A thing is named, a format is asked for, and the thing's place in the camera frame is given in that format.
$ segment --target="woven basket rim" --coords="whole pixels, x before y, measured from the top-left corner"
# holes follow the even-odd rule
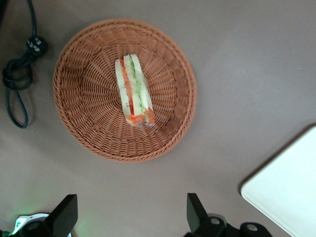
[[[53,94],[54,94],[54,101],[55,101],[55,107],[58,111],[58,114],[67,128],[67,130],[71,133],[71,135],[79,141],[79,143],[93,152],[96,155],[104,157],[102,154],[99,154],[95,150],[91,149],[88,145],[85,144],[86,140],[84,140],[76,131],[76,129],[71,125],[70,120],[67,118],[65,115],[63,109],[61,106],[59,106],[59,101],[58,101],[58,91],[59,89],[57,88],[56,82],[58,80],[58,68],[60,65],[63,64],[65,61],[65,58],[63,57],[66,52],[70,49],[70,47],[73,45],[75,41],[80,39],[81,36],[88,34],[91,30],[97,28],[97,27],[102,27],[102,26],[108,26],[110,24],[127,24],[127,25],[135,25],[139,26],[142,28],[146,28],[149,30],[152,30],[155,32],[156,35],[158,35],[160,38],[163,38],[163,40],[167,41],[170,45],[170,47],[174,48],[177,53],[183,58],[182,62],[180,62],[182,65],[185,65],[184,70],[187,71],[187,74],[190,76],[190,80],[188,80],[188,87],[190,89],[189,91],[189,103],[187,105],[187,112],[185,115],[185,118],[180,126],[180,128],[177,130],[177,132],[173,135],[172,139],[170,139],[164,146],[159,148],[158,150],[155,150],[154,152],[149,153],[150,158],[148,158],[149,154],[144,154],[141,156],[137,156],[138,158],[135,160],[132,156],[130,157],[125,157],[125,156],[119,156],[119,155],[111,155],[111,157],[116,160],[116,161],[121,161],[121,162],[139,162],[139,161],[145,161],[145,160],[150,160],[156,157],[159,157],[163,154],[165,154],[169,149],[173,148],[183,137],[183,135],[187,132],[189,129],[194,116],[195,116],[195,111],[196,111],[196,104],[197,104],[197,85],[196,85],[196,80],[195,80],[195,75],[192,70],[192,67],[189,63],[189,60],[187,59],[186,55],[184,52],[180,49],[180,47],[176,44],[176,42],[169,37],[166,33],[162,32],[158,28],[142,22],[140,20],[135,20],[135,19],[126,19],[126,18],[111,18],[111,19],[106,19],[106,20],[101,20],[96,23],[93,23],[91,25],[88,25],[87,27],[83,28],[80,30],[78,33],[76,33],[71,39],[68,41],[68,43],[65,45],[63,50],[61,51],[58,60],[55,65],[55,71],[54,71],[54,76],[53,76]]]

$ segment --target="gray table surface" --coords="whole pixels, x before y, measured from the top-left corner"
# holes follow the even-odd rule
[[[34,0],[49,52],[23,93],[31,123],[16,128],[0,86],[0,229],[19,214],[51,211],[78,194],[78,237],[181,237],[186,194],[238,227],[253,221],[288,237],[238,193],[241,181],[316,121],[316,2],[313,0]],[[172,37],[196,75],[191,128],[169,153],[118,163],[82,147],[55,109],[52,76],[70,38],[99,20],[145,21]],[[11,0],[0,26],[0,66],[31,35],[25,0]]]

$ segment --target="carrot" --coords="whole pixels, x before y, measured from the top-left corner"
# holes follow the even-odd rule
[[[154,111],[151,108],[148,108],[145,112],[147,122],[153,124],[155,123]]]
[[[145,120],[145,115],[125,115],[125,118],[129,121],[131,125],[141,125]]]
[[[128,101],[129,101],[130,113],[133,116],[134,115],[134,106],[133,106],[132,87],[131,87],[129,79],[127,77],[127,72],[126,72],[126,69],[125,69],[124,59],[123,58],[120,59],[120,67],[122,69],[122,74],[123,74],[123,78],[124,78],[124,82],[125,82],[125,88],[126,88],[126,91],[127,91],[127,97],[128,97]]]

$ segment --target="white board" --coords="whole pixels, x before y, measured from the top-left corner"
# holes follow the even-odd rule
[[[316,127],[245,182],[241,195],[291,236],[316,236]]]

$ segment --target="green light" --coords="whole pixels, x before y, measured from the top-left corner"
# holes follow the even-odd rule
[[[19,231],[19,229],[22,228],[22,226],[24,225],[24,223],[26,222],[26,218],[21,218],[19,219],[20,222],[17,222],[15,225],[15,229],[14,231],[10,234],[10,235],[14,235],[15,233],[17,233]]]

